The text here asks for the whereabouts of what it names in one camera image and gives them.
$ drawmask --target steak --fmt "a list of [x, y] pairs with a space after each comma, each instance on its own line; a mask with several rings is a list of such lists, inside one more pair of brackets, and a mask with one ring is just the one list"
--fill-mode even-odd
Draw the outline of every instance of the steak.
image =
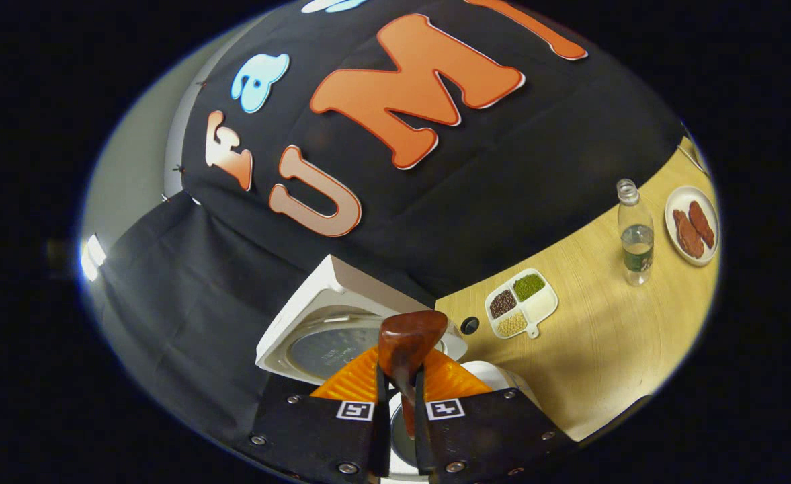
[[696, 229], [697, 233], [703, 238], [703, 242], [706, 242], [706, 245], [711, 249], [712, 245], [715, 243], [715, 234], [712, 232], [712, 227], [709, 227], [706, 215], [703, 214], [703, 209], [700, 208], [696, 200], [691, 202], [691, 205], [688, 206], [688, 217], [691, 218], [691, 225], [694, 226], [694, 229]]
[[681, 250], [694, 258], [703, 256], [706, 249], [703, 247], [703, 241], [700, 239], [700, 234], [688, 221], [687, 215], [681, 210], [673, 210], [673, 220], [675, 220], [675, 238], [679, 240]]

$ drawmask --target water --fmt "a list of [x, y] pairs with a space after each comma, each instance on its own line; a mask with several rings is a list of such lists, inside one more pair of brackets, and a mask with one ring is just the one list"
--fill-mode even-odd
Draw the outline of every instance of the water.
[[654, 234], [650, 227], [635, 224], [622, 232], [622, 248], [625, 250], [626, 281], [640, 286], [649, 280], [653, 266]]

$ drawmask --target plastic water bottle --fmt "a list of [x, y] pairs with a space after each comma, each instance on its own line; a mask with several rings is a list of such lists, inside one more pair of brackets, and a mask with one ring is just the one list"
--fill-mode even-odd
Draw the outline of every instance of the plastic water bottle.
[[640, 192], [634, 181], [620, 180], [616, 184], [616, 195], [620, 202], [617, 221], [625, 251], [625, 279], [632, 286], [640, 286], [649, 280], [653, 266], [653, 217], [640, 203]]

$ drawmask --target white plate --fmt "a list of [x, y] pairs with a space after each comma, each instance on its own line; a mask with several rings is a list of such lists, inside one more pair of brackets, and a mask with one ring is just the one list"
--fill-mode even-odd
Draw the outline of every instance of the white plate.
[[[545, 282], [545, 286], [539, 289], [539, 292], [536, 294], [528, 297], [527, 300], [519, 300], [517, 294], [515, 293], [515, 281], [528, 274], [536, 274], [539, 276], [539, 278]], [[512, 309], [509, 309], [503, 315], [500, 315], [499, 318], [491, 318], [491, 301], [493, 301], [498, 294], [506, 290], [510, 291], [512, 297], [515, 298], [515, 307], [512, 307]], [[542, 300], [543, 303], [542, 310], [539, 310], [539, 312], [534, 315], [533, 311], [530, 309], [533, 307], [534, 302], [537, 303], [540, 300]], [[494, 289], [494, 291], [488, 294], [488, 297], [485, 298], [485, 313], [488, 316], [488, 322], [491, 323], [491, 331], [493, 331], [494, 336], [499, 337], [500, 339], [509, 339], [510, 337], [515, 337], [521, 333], [524, 333], [525, 331], [527, 336], [531, 339], [539, 337], [539, 323], [554, 313], [554, 311], [557, 309], [557, 306], [559, 306], [559, 297], [557, 297], [556, 291], [554, 291], [554, 288], [551, 287], [548, 279], [546, 279], [542, 273], [533, 268], [524, 269], [521, 272], [518, 272], [514, 278], [509, 279], [505, 284]], [[527, 327], [523, 328], [521, 331], [518, 331], [518, 333], [512, 334], [511, 336], [503, 336], [499, 333], [499, 323], [500, 321], [503, 321], [504, 319], [514, 315], [515, 312], [520, 312], [522, 315], [524, 315], [524, 319], [527, 319]]]
[[[703, 242], [703, 256], [700, 258], [694, 258], [688, 255], [685, 251], [681, 250], [681, 245], [679, 245], [679, 240], [675, 238], [675, 220], [673, 220], [673, 210], [681, 210], [688, 214], [688, 206], [690, 206], [691, 202], [694, 200], [697, 203], [700, 203], [700, 208], [703, 209], [703, 214], [706, 215], [706, 220], [709, 222], [709, 227], [712, 227], [712, 232], [715, 233], [715, 243], [712, 245], [710, 249], [706, 242]], [[682, 187], [678, 187], [677, 189], [673, 190], [673, 193], [669, 194], [667, 197], [667, 205], [665, 206], [665, 224], [667, 226], [667, 233], [669, 233], [669, 238], [672, 240], [673, 245], [675, 246], [675, 250], [677, 250], [685, 260], [689, 261], [694, 266], [705, 266], [712, 260], [712, 257], [715, 255], [715, 251], [718, 251], [718, 244], [720, 244], [720, 227], [718, 227], [718, 213], [715, 211], [714, 206], [706, 198], [706, 194], [697, 189], [696, 187], [692, 187], [690, 185], [685, 185]]]

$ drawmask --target bright light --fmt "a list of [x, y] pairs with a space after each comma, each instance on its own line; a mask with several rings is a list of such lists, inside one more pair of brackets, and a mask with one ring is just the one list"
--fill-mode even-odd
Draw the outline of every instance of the bright light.
[[106, 251], [104, 251], [103, 246], [99, 244], [96, 233], [87, 240], [87, 250], [91, 252], [91, 258], [97, 266], [102, 266], [103, 262], [106, 261]]
[[85, 277], [89, 281], [94, 282], [97, 280], [99, 272], [97, 272], [97, 266], [95, 266], [93, 260], [91, 260], [91, 254], [90, 251], [88, 251], [87, 245], [81, 249], [81, 269], [84, 270]]

